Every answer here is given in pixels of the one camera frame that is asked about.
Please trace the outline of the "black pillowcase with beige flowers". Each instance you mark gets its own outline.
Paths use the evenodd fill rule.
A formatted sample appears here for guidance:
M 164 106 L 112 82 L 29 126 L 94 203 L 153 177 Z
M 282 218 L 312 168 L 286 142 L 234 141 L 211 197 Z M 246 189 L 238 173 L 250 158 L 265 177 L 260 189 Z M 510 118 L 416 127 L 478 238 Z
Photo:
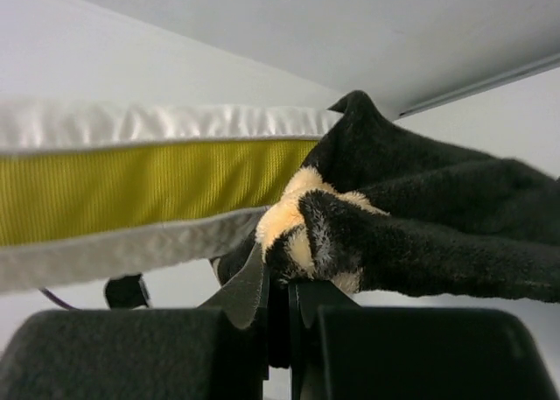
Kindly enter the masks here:
M 558 302 L 558 179 L 405 130 L 361 91 L 333 110 L 281 198 L 211 259 L 220 284 L 259 244 L 279 286 Z

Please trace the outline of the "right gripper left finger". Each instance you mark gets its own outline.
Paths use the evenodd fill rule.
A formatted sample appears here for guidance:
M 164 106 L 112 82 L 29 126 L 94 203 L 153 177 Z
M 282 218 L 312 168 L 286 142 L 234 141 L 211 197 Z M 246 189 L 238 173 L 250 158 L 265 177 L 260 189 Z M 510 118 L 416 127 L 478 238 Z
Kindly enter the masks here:
M 259 399 L 266 291 L 226 286 L 195 309 L 47 311 L 1 359 L 4 399 Z

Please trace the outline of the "white pillow with yellow edge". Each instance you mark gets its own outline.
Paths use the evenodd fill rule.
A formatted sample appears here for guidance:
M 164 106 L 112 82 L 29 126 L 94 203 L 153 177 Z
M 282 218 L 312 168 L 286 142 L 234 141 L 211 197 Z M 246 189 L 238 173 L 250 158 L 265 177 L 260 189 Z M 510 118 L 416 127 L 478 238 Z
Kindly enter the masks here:
M 220 256 L 252 230 L 332 110 L 1 100 L 1 289 Z

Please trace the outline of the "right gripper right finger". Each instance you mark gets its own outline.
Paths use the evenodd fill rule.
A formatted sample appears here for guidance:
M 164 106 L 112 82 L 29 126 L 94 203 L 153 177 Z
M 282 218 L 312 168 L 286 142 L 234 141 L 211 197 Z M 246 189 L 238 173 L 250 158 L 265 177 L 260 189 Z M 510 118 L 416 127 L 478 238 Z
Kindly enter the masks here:
M 493 309 L 365 307 L 333 284 L 289 288 L 295 399 L 544 399 L 528 329 Z

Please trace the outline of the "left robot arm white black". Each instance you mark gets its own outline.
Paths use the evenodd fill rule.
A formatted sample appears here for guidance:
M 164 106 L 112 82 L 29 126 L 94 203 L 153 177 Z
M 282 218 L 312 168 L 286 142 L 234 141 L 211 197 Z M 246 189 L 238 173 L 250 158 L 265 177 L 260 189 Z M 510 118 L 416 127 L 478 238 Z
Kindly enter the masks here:
M 110 309 L 150 308 L 151 299 L 142 273 L 110 279 L 104 286 L 104 296 Z

